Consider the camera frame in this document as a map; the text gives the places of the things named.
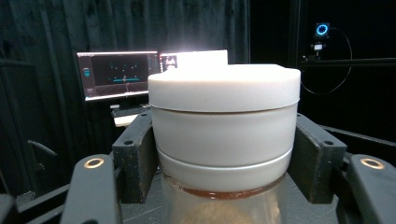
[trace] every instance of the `black cable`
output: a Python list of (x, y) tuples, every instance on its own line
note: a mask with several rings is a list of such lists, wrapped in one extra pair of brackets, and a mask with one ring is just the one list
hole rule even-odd
[[(341, 33), (341, 35), (344, 36), (344, 38), (346, 39), (347, 45), (349, 46), (350, 60), (352, 60), (352, 59), (353, 59), (353, 56), (352, 56), (352, 47), (350, 47), (350, 42), (349, 42), (349, 39), (347, 38), (347, 35), (346, 35), (343, 31), (341, 31), (341, 30), (339, 30), (339, 29), (337, 29), (337, 28), (335, 28), (335, 27), (331, 27), (330, 30), (338, 31), (338, 32)], [(350, 70), (351, 70), (351, 69), (352, 69), (352, 67), (349, 67), (349, 69), (348, 69), (348, 71), (347, 71), (347, 74), (346, 74), (345, 78), (340, 82), (340, 84), (338, 84), (336, 87), (332, 88), (332, 90), (330, 90), (330, 91), (326, 91), (326, 92), (315, 92), (315, 91), (311, 91), (311, 90), (309, 90), (309, 89), (304, 85), (304, 83), (303, 83), (302, 81), (300, 81), (300, 82), (301, 82), (301, 85), (304, 87), (304, 89), (305, 89), (306, 91), (312, 93), (312, 94), (315, 94), (315, 95), (327, 95), (327, 94), (330, 94), (330, 93), (336, 91), (338, 88), (341, 87), (341, 85), (344, 84), (344, 82), (345, 82), (345, 81), (347, 80), (347, 78), (349, 77), (349, 74), (350, 74)]]

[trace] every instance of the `glass jar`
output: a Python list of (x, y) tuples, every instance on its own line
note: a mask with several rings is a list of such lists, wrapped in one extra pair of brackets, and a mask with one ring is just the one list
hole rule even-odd
[(163, 223), (285, 223), (283, 180), (284, 175), (258, 189), (212, 192), (189, 188), (163, 172)]

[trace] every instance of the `brown liquid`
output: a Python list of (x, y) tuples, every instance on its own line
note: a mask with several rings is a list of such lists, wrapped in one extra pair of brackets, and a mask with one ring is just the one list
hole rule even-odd
[(234, 199), (245, 199), (257, 194), (260, 194), (262, 192), (267, 191), (268, 189), (273, 188), (275, 185), (280, 183), (282, 179), (285, 177), (285, 174), (283, 174), (280, 178), (275, 180), (274, 182), (263, 186), (261, 188), (257, 189), (249, 189), (249, 190), (244, 190), (244, 191), (237, 191), (237, 192), (215, 192), (215, 191), (208, 191), (208, 190), (201, 190), (201, 189), (191, 189), (187, 186), (183, 186), (182, 183), (176, 181), (172, 177), (166, 175), (166, 173), (163, 171), (163, 177), (169, 181), (172, 185), (177, 186), (180, 190), (185, 191), (189, 194), (192, 194), (194, 196), (200, 197), (200, 198), (205, 198), (205, 199), (212, 199), (212, 200), (234, 200)]

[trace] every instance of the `black metal frame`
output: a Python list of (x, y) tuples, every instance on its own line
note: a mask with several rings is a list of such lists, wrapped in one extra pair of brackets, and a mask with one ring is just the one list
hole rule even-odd
[[(112, 155), (93, 155), (81, 160), (70, 185), (18, 207), (9, 195), (0, 195), (0, 201), (4, 202), (0, 206), (0, 221), (120, 223), (120, 199), (132, 203), (145, 201), (158, 165), (150, 112), (138, 116), (130, 127), (133, 128), (125, 130), (113, 146), (118, 156), (114, 155), (113, 159)], [(85, 166), (95, 166), (95, 160), (104, 163), (94, 169)], [(340, 223), (390, 223), (394, 218), (395, 168), (372, 156), (347, 153), (344, 143), (300, 114), (288, 173), (311, 203), (330, 203), (332, 196), (337, 195)], [(138, 186), (131, 185), (133, 178)], [(127, 186), (134, 188), (133, 192), (124, 191)]]

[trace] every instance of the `container lid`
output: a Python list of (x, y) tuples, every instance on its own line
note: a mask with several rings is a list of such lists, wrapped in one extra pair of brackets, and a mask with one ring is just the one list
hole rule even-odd
[(300, 71), (275, 64), (172, 69), (148, 77), (150, 105), (177, 111), (260, 111), (293, 105), (299, 95)]

